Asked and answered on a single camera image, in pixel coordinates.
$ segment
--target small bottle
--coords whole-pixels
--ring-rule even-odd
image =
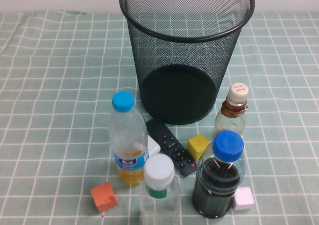
[[[180,187],[174,163],[165,154],[152,155],[145,163],[140,184],[143,225],[179,225]]]
[[[237,133],[223,131],[200,157],[192,202],[202,216],[216,219],[230,209],[245,175],[243,149],[244,141]]]
[[[234,131],[239,135],[243,134],[246,124],[245,111],[248,94],[249,89],[243,83],[235,83],[230,87],[226,100],[215,119],[212,141],[223,130]]]
[[[143,179],[144,164],[149,157],[145,119],[128,91],[117,92],[112,105],[108,129],[118,174],[124,182],[137,184]]]

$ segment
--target orange cube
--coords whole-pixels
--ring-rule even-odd
[[[103,183],[91,189],[91,194],[100,213],[115,207],[118,204],[109,182]]]

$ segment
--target mesh wastebasket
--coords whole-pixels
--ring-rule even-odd
[[[120,0],[144,108],[170,124],[212,109],[254,0]]]

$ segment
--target trash can rim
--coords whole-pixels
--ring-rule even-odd
[[[162,34],[162,33],[153,31],[149,28],[146,28],[142,24],[138,23],[134,18],[132,18],[130,16],[129,12],[127,11],[127,9],[125,7],[124,0],[120,0],[120,8],[121,8],[121,11],[122,11],[123,15],[125,16],[125,18],[133,26],[135,26],[138,30],[140,30],[140,31],[142,31],[150,36],[156,37],[158,39],[166,40],[166,41],[177,42],[177,43],[203,43],[203,42],[210,42],[212,40],[223,38],[225,36],[228,36],[228,35],[234,33],[235,31],[241,29],[249,21],[249,19],[251,18],[251,16],[254,13],[255,0],[249,0],[249,2],[250,2],[249,10],[240,23],[238,23],[237,25],[235,25],[231,29],[225,30],[221,33],[208,35],[208,36],[202,36],[202,37],[181,37],[181,36]]]

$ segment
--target black remote control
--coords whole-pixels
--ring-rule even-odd
[[[160,145],[161,150],[173,160],[183,176],[186,177],[196,171],[196,161],[161,120],[151,119],[146,125],[150,136]]]

